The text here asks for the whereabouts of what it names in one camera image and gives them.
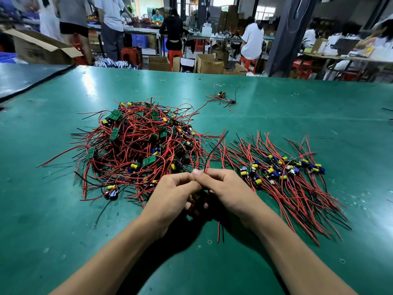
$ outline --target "fingernail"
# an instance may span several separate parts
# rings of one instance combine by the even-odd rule
[[[200,174],[202,174],[203,173],[203,170],[198,170],[198,169],[194,169],[193,170],[193,175],[195,176],[195,177],[198,177]]]

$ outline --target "right hand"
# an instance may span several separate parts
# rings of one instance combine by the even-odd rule
[[[196,182],[210,189],[223,205],[250,228],[253,216],[266,204],[248,187],[235,171],[229,169],[194,169]]]

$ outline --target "white t-shirt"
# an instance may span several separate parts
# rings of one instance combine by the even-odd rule
[[[263,44],[263,29],[259,29],[257,23],[249,24],[242,36],[242,39],[247,42],[241,50],[244,58],[253,60],[259,58],[262,53]]]
[[[309,29],[304,33],[303,40],[302,40],[302,45],[305,48],[312,47],[315,44],[315,41],[317,39],[315,38],[315,30]]]
[[[95,6],[104,10],[104,23],[113,30],[123,32],[120,10],[125,5],[122,0],[94,0]]]

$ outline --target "blue shirt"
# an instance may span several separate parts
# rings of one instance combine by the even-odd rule
[[[162,15],[160,14],[159,16],[157,16],[157,14],[153,15],[153,21],[160,21],[163,22],[164,18],[162,17]]]

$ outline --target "gray pants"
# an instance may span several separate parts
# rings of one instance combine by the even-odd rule
[[[113,61],[121,61],[121,50],[124,47],[124,32],[119,32],[101,24],[101,36],[106,56]]]

